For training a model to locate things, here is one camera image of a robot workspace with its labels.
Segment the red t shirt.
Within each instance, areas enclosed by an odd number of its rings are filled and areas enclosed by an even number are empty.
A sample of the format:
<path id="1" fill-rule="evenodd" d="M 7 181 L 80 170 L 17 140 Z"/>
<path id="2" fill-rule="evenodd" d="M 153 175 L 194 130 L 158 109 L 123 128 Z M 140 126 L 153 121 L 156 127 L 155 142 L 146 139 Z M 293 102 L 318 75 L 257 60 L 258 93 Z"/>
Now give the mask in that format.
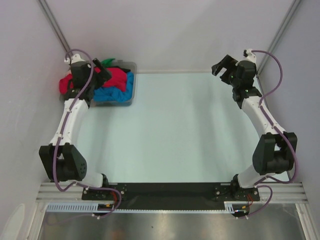
<path id="1" fill-rule="evenodd" d="M 109 67 L 107 68 L 107 70 L 109 70 L 111 73 L 111 79 L 106 81 L 102 85 L 102 88 L 115 87 L 121 92 L 124 92 L 127 87 L 127 73 L 125 73 L 122 69 L 118 67 Z M 73 88 L 74 85 L 72 83 L 72 78 L 73 77 L 71 71 L 69 70 L 65 77 L 59 80 L 58 89 L 61 94 L 64 95 L 67 93 L 67 90 L 69 88 Z"/>

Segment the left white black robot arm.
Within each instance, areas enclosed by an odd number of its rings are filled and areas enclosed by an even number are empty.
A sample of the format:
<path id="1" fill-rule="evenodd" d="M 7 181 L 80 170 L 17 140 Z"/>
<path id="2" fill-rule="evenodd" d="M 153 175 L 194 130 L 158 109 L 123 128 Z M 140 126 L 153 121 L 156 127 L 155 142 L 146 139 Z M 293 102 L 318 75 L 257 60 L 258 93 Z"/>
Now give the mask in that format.
<path id="1" fill-rule="evenodd" d="M 104 69 L 98 59 L 84 60 L 80 54 L 68 57 L 71 83 L 64 98 L 63 114 L 58 128 L 48 145 L 39 148 L 39 157 L 48 178 L 64 192 L 60 182 L 70 182 L 84 188 L 92 188 L 100 200 L 110 196 L 111 188 L 105 174 L 94 169 L 94 164 L 85 159 L 76 147 L 85 114 L 94 98 L 94 91 L 110 80 L 111 73 Z"/>

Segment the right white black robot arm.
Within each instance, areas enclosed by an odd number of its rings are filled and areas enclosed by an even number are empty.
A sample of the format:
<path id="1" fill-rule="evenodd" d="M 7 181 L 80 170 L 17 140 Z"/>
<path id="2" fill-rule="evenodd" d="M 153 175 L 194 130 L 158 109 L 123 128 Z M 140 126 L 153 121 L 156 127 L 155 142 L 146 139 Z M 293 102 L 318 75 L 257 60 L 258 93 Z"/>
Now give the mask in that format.
<path id="1" fill-rule="evenodd" d="M 296 169 L 296 148 L 298 137 L 286 131 L 264 104 L 261 92 L 254 86 L 257 74 L 256 55 L 244 52 L 244 59 L 238 61 L 226 55 L 211 67 L 212 75 L 232 87 L 232 98 L 253 124 L 259 141 L 252 155 L 252 164 L 236 174 L 230 182 L 230 194 L 242 201 L 255 186 L 264 180 L 280 180 L 275 175 Z"/>

